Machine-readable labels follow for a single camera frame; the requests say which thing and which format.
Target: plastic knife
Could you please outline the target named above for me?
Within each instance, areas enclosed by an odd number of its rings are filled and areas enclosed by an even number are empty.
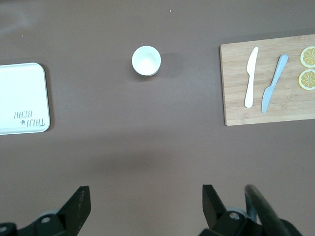
[[[271,95],[275,89],[275,86],[278,82],[278,79],[279,79],[282,71],[284,70],[284,67],[285,67],[287,60],[288,60],[288,55],[286,55],[286,54],[283,54],[279,57],[276,71],[274,74],[274,78],[272,79],[271,85],[265,89],[264,95],[262,97],[261,110],[263,113],[267,112],[268,105],[269,105],[269,102],[271,99]]]
[[[247,91],[245,95],[245,107],[249,108],[252,107],[253,103],[253,96],[254,96],[254,74],[255,74],[255,67],[256,67],[256,60],[257,60],[258,48],[255,47],[252,50],[250,58],[247,62],[247,73],[250,76],[248,79]]]

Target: lemon slice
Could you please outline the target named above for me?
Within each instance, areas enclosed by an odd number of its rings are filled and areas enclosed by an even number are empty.
[[[300,57],[301,63],[307,68],[315,67],[315,46],[303,50]]]
[[[315,70],[308,69],[303,71],[299,76],[299,85],[302,89],[315,89]]]

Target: screw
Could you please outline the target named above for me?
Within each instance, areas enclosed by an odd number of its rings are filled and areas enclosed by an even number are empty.
[[[2,227],[0,227],[0,233],[6,231],[7,229],[8,229],[7,226],[2,226]]]
[[[239,220],[240,219],[240,216],[237,213],[235,213],[235,212],[230,213],[230,217],[233,220]]]
[[[47,223],[48,221],[50,221],[50,217],[42,218],[40,222],[44,224]]]

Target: white cup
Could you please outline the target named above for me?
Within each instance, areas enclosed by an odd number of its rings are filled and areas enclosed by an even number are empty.
[[[132,56],[132,66],[140,75],[155,75],[161,65],[161,56],[151,46],[138,48]]]

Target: wooden cutting board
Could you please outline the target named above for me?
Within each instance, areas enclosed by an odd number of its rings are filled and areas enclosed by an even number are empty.
[[[298,84],[306,69],[300,62],[302,51],[315,46],[315,34],[251,42],[222,44],[220,47],[224,115],[226,125],[267,123],[315,118],[315,90]],[[254,47],[258,56],[254,78],[254,101],[244,106],[248,84],[247,62]],[[261,111],[264,90],[270,86],[282,54],[289,56],[271,97],[267,113]]]

